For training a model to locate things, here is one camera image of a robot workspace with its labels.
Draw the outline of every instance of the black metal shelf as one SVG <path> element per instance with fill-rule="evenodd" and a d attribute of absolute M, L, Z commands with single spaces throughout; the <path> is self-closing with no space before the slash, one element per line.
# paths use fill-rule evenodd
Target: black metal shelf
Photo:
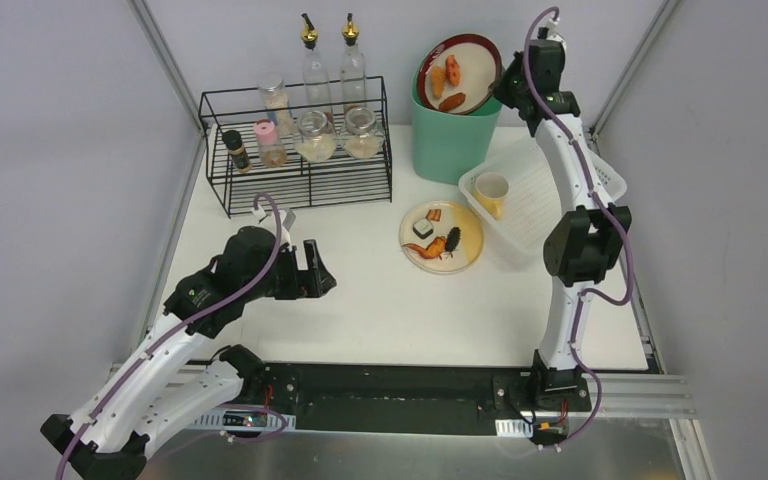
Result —
<path fill-rule="evenodd" d="M 339 86 L 338 80 L 331 81 L 332 98 L 335 86 Z M 304 84 L 287 85 L 286 89 L 290 107 L 271 111 L 289 110 L 294 114 L 331 106 L 337 130 L 343 124 L 343 107 L 354 103 L 308 105 L 304 102 Z M 358 160 L 338 147 L 334 156 L 328 160 L 310 163 L 296 152 L 293 138 L 286 136 L 281 140 L 287 150 L 287 162 L 277 168 L 268 168 L 259 161 L 253 126 L 267 117 L 267 110 L 261 104 L 257 88 L 202 93 L 199 119 L 207 146 L 205 176 L 228 217 L 250 213 L 254 197 L 261 192 L 269 193 L 279 205 L 286 208 L 392 201 L 393 155 L 387 116 L 387 91 L 383 77 L 368 77 L 367 92 L 379 90 L 380 96 L 368 98 L 366 106 L 375 112 L 384 129 L 381 152 L 371 159 Z M 245 174 L 240 174 L 231 162 L 228 150 L 222 143 L 223 129 L 237 130 L 243 138 L 246 153 L 253 165 Z"/>

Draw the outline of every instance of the white tabletop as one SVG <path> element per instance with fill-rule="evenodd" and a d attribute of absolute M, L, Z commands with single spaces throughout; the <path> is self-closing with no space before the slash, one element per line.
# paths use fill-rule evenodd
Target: white tabletop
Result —
<path fill-rule="evenodd" d="M 295 244 L 316 239 L 322 259 L 337 278 L 325 297 L 261 299 L 246 306 L 198 352 L 241 343 L 266 361 L 361 364 L 528 366 L 543 336 L 551 280 L 538 259 L 512 271 L 484 253 L 469 269 L 440 276 L 414 266 L 399 246 L 402 217 L 430 200 L 466 204 L 457 186 L 417 176 L 411 164 L 411 129 L 391 126 L 393 202 L 297 210 Z M 490 154 L 527 135 L 525 128 L 498 128 Z M 251 215 L 228 219 L 204 175 L 187 210 L 163 298 L 182 277 L 203 268 L 228 238 L 253 223 Z M 619 268 L 601 288 L 624 291 Z M 601 369 L 645 369 L 646 359 L 630 306 L 594 300 L 584 332 L 583 360 Z"/>

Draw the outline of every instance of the gold bottle cap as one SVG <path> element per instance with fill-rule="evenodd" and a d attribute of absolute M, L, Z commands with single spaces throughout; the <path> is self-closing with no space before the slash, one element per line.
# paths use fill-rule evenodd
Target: gold bottle cap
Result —
<path fill-rule="evenodd" d="M 302 41 L 305 42 L 307 48 L 313 48 L 316 46 L 316 40 L 319 38 L 319 32 L 313 27 L 310 18 L 306 13 L 302 14 L 302 18 L 305 20 L 305 26 L 302 28 Z"/>
<path fill-rule="evenodd" d="M 352 14 L 350 13 L 346 26 L 343 27 L 343 38 L 346 39 L 346 45 L 354 45 L 358 35 L 360 35 L 360 29 L 355 25 L 355 22 L 352 21 Z"/>

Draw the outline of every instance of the dish rack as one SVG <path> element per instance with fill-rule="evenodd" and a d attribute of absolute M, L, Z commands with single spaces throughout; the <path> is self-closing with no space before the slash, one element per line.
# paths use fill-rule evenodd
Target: dish rack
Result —
<path fill-rule="evenodd" d="M 622 197 L 628 188 L 625 180 L 592 151 L 590 159 L 611 198 L 616 201 Z M 508 181 L 501 220 L 493 218 L 473 196 L 475 179 L 484 172 L 499 173 Z M 525 137 L 491 156 L 465 173 L 458 188 L 483 220 L 485 230 L 491 236 L 501 237 L 506 247 L 502 254 L 507 260 L 521 266 L 542 257 L 543 242 L 558 224 L 562 212 L 552 171 L 534 139 Z"/>
<path fill-rule="evenodd" d="M 339 91 L 339 80 L 330 82 L 332 98 Z M 367 77 L 367 92 L 375 92 L 366 99 L 366 107 L 375 112 L 384 130 L 381 151 L 370 159 L 357 160 L 349 156 L 342 146 L 324 161 L 310 163 L 296 152 L 293 138 L 281 138 L 287 151 L 287 162 L 276 168 L 265 167 L 260 162 L 253 126 L 267 118 L 267 110 L 261 103 L 257 87 L 231 90 L 214 90 L 201 94 L 199 120 L 202 123 L 206 145 L 205 176 L 216 198 L 228 217 L 251 212 L 254 197 L 261 192 L 269 193 L 282 208 L 309 208 L 347 203 L 393 200 L 393 150 L 390 145 L 390 126 L 387 116 L 387 91 L 384 78 Z M 334 113 L 334 129 L 343 126 L 343 108 L 355 102 L 333 102 L 309 105 L 305 98 L 304 84 L 287 85 L 289 108 L 297 117 L 301 113 L 331 107 Z M 228 155 L 222 142 L 224 129 L 240 132 L 252 169 L 241 174 Z"/>

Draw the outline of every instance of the mint green trash can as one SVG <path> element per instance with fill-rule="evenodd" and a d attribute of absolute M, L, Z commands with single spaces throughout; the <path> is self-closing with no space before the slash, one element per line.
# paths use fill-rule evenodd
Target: mint green trash can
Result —
<path fill-rule="evenodd" d="M 422 178 L 457 185 L 461 175 L 484 161 L 502 104 L 490 98 L 469 115 L 425 108 L 413 98 L 413 169 Z"/>

